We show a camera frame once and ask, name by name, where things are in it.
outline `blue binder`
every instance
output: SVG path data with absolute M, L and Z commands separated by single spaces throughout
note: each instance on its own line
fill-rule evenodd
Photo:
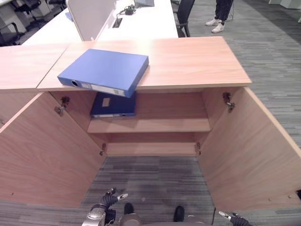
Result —
M 130 98 L 98 93 L 93 103 L 91 116 L 94 118 L 135 116 L 135 104 L 135 92 Z
M 148 64 L 148 56 L 89 49 L 58 79 L 67 86 L 131 97 Z

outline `white label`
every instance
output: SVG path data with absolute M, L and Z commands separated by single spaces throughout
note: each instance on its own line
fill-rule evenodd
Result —
M 81 83 L 81 86 L 83 87 L 83 88 L 87 88 L 87 89 L 91 89 L 91 86 L 90 86 L 90 84 L 87 84 L 87 83 Z
M 111 98 L 104 98 L 103 99 L 103 107 L 108 107 L 110 105 Z
M 113 114 L 97 114 L 97 115 L 94 115 L 93 117 L 94 118 L 107 118 L 107 117 L 113 117 L 114 115 Z
M 115 94 L 115 95 L 119 95 L 119 96 L 123 96 L 123 97 L 126 96 L 124 91 L 120 90 L 120 89 L 112 89 L 112 88 L 108 88 L 108 87 L 104 87 L 104 86 L 97 86 L 97 85 L 93 85 L 93 84 L 91 84 L 91 89 L 99 91 L 99 92 L 111 93 L 111 94 Z

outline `shoe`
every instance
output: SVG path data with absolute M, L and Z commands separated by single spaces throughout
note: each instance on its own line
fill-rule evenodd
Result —
M 219 33 L 222 32 L 225 29 L 225 25 L 222 25 L 219 23 L 211 32 L 212 33 Z
M 185 216 L 185 210 L 182 206 L 178 206 L 174 211 L 174 222 L 183 222 Z
M 127 202 L 124 206 L 123 214 L 131 214 L 134 213 L 134 207 L 131 203 Z
M 206 26 L 217 26 L 219 22 L 220 22 L 219 19 L 213 19 L 213 20 L 208 21 L 206 23 Z

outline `open cabinet door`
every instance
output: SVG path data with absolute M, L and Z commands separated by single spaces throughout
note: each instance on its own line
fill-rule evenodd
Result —
M 198 156 L 218 210 L 300 205 L 301 151 L 249 88 L 239 88 Z
M 0 199 L 78 207 L 105 155 L 49 93 L 0 129 Z

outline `black chair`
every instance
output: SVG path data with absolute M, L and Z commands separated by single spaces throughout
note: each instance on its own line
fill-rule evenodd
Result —
M 12 25 L 15 32 L 10 32 L 8 27 Z M 0 28 L 0 46 L 11 46 L 17 45 L 16 41 L 20 39 L 23 33 L 18 31 L 17 25 L 15 23 L 10 23 L 4 27 Z
M 32 11 L 39 7 L 39 5 L 41 4 L 41 1 L 40 0 L 27 0 L 26 2 L 27 3 L 24 2 L 24 4 L 19 7 L 16 7 L 13 4 L 13 6 L 15 7 L 15 12 L 26 12 L 27 15 L 31 14 L 33 21 L 30 23 L 29 26 L 26 27 L 26 30 L 30 30 L 34 27 L 41 28 L 42 26 L 45 25 L 46 21 L 44 19 L 37 19 L 32 14 Z
M 181 0 L 178 11 L 174 12 L 177 14 L 179 24 L 177 24 L 177 31 L 179 37 L 185 37 L 183 28 L 186 33 L 186 37 L 190 37 L 188 29 L 188 18 L 195 0 Z
M 66 0 L 46 0 L 46 3 L 49 5 L 59 5 L 62 11 L 67 8 Z
M 179 5 L 180 5 L 180 1 L 176 1 L 176 0 L 170 0 L 170 2 L 171 2 L 172 4 L 175 4 L 175 5 L 177 5 L 177 6 L 179 6 Z

